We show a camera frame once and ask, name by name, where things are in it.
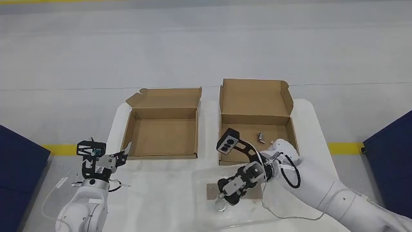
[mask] cable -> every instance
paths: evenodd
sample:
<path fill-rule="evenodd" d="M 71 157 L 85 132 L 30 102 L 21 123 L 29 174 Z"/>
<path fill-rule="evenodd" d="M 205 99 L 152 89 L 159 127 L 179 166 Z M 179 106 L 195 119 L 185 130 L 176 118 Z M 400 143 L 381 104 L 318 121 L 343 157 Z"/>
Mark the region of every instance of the cable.
<path fill-rule="evenodd" d="M 81 166 L 85 161 L 86 161 L 86 160 L 83 160 L 79 165 L 75 166 L 72 170 L 70 170 L 67 174 L 65 174 L 65 175 L 63 176 L 63 178 L 61 178 L 60 181 L 59 181 L 59 182 L 54 186 L 54 188 L 49 192 L 49 194 L 46 196 L 46 198 L 44 199 L 44 201 L 43 201 L 43 203 L 42 203 L 42 205 L 41 205 L 41 215 L 43 215 L 43 217 L 48 218 L 48 219 L 50 219 L 50 220 L 52 220 L 52 221 L 59 221 L 59 222 L 61 222 L 61 223 L 63 223 L 63 224 L 66 224 L 67 227 L 69 228 L 69 232 L 71 231 L 71 229 L 70 229 L 70 225 L 67 224 L 67 222 L 65 222 L 65 221 L 63 221 L 63 220 L 59 220 L 58 218 L 50 217 L 50 216 L 48 216 L 48 215 L 46 215 L 46 214 L 44 213 L 44 204 L 46 203 L 46 201 L 48 200 L 48 198 L 50 197 L 50 195 L 52 194 L 52 192 L 54 191 L 54 189 L 56 189 L 56 187 L 60 184 L 60 182 L 63 181 L 63 179 L 65 179 L 71 172 L 73 172 L 75 169 L 77 169 L 79 166 Z"/>
<path fill-rule="evenodd" d="M 117 179 L 116 179 L 116 180 L 110 180 L 110 181 L 118 182 L 118 187 L 116 187 L 115 189 L 109 190 L 109 193 L 114 192 L 114 191 L 117 191 L 117 190 L 119 190 L 119 189 L 122 187 L 121 181 L 119 181 L 119 180 L 117 180 Z"/>
<path fill-rule="evenodd" d="M 291 188 L 297 189 L 297 188 L 301 187 L 301 174 L 299 174 L 299 170 L 296 168 L 294 162 L 289 158 L 289 156 L 285 155 L 285 154 L 283 154 L 283 155 L 288 159 L 289 163 L 291 163 L 292 167 L 294 167 L 294 169 L 295 169 L 296 176 L 297 176 L 297 184 L 293 185 L 289 181 L 288 177 L 286 176 L 285 172 L 283 171 L 283 168 L 281 167 L 282 176 Z"/>

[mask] cardboard piece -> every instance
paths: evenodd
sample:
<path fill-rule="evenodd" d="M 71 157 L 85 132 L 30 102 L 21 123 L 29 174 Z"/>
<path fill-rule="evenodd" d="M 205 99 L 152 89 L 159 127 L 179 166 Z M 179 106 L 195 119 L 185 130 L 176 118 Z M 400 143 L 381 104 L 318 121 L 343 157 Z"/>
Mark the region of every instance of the cardboard piece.
<path fill-rule="evenodd" d="M 290 117 L 294 102 L 288 88 L 285 81 L 224 79 L 220 87 L 220 135 L 233 128 L 259 151 L 267 150 L 277 139 L 287 140 L 298 150 Z M 263 132 L 264 144 L 258 142 L 259 132 Z M 228 155 L 220 153 L 219 165 L 246 162 L 248 158 L 236 150 Z"/>
<path fill-rule="evenodd" d="M 128 159 L 196 159 L 201 88 L 141 89 L 126 100 L 132 107 L 122 149 Z"/>

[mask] white cable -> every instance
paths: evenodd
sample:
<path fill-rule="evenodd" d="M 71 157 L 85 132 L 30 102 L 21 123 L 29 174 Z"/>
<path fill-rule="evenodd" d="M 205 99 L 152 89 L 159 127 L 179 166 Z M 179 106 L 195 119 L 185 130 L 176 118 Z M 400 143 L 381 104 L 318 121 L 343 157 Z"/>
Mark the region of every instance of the white cable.
<path fill-rule="evenodd" d="M 59 222 L 62 222 L 63 224 L 66 224 L 66 225 L 69 227 L 69 232 L 70 232 L 71 229 L 70 229 L 69 224 L 67 224 L 67 222 L 65 222 L 65 221 L 63 221 L 63 220 L 59 220 L 58 218 L 50 217 L 50 216 L 48 216 L 48 215 L 46 215 L 46 214 L 44 213 L 44 204 L 46 203 L 46 201 L 48 200 L 48 198 L 50 197 L 50 195 L 52 194 L 52 192 L 54 191 L 54 189 L 56 189 L 56 187 L 60 184 L 60 182 L 63 181 L 63 179 L 65 179 L 71 172 L 73 172 L 75 169 L 77 169 L 77 168 L 78 168 L 80 165 L 82 165 L 85 161 L 86 161 L 86 160 L 83 160 L 79 165 L 75 166 L 72 170 L 70 170 L 67 174 L 65 174 L 65 175 L 63 176 L 63 178 L 61 178 L 60 181 L 59 181 L 59 182 L 54 186 L 54 188 L 49 192 L 49 194 L 46 196 L 46 198 L 44 199 L 44 201 L 43 201 L 43 203 L 42 203 L 42 205 L 41 205 L 41 215 L 43 215 L 43 217 L 48 218 L 48 219 L 50 219 L 50 220 L 52 220 L 52 221 L 59 221 Z"/>

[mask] black cable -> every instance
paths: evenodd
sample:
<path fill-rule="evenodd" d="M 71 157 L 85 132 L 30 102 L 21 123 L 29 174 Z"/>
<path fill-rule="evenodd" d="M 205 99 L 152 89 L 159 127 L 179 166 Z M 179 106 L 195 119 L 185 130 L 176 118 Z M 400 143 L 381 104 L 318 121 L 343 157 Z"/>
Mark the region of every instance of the black cable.
<path fill-rule="evenodd" d="M 299 187 L 301 186 L 301 174 L 299 174 L 299 170 L 297 170 L 295 164 L 294 164 L 293 161 L 289 158 L 289 156 L 288 156 L 288 155 L 285 155 L 285 154 L 283 154 L 283 155 L 286 157 L 286 159 L 289 161 L 289 163 L 290 163 L 290 164 L 292 165 L 292 167 L 294 167 L 294 169 L 295 169 L 296 176 L 297 176 L 297 184 L 296 184 L 296 185 L 293 185 L 293 184 L 289 181 L 288 177 L 286 176 L 285 172 L 283 171 L 283 168 L 281 168 L 282 176 L 283 176 L 283 178 L 286 180 L 286 182 L 288 183 L 288 185 L 289 185 L 291 188 L 297 189 L 297 188 L 299 188 Z"/>
<path fill-rule="evenodd" d="M 109 190 L 109 193 L 114 192 L 114 191 L 117 191 L 117 190 L 119 190 L 119 189 L 122 187 L 122 183 L 121 183 L 120 181 L 117 181 L 117 182 L 118 182 L 119 186 L 116 187 L 116 188 L 113 189 L 113 190 Z"/>

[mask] small metal part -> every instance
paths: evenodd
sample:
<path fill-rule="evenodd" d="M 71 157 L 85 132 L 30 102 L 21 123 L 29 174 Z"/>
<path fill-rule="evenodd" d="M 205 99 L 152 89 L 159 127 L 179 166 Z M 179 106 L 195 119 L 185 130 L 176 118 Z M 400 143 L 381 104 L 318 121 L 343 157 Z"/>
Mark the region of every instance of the small metal part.
<path fill-rule="evenodd" d="M 257 141 L 258 142 L 260 142 L 260 143 L 262 143 L 262 144 L 265 144 L 266 142 L 263 140 L 263 132 L 259 132 L 259 133 L 257 133 Z"/>

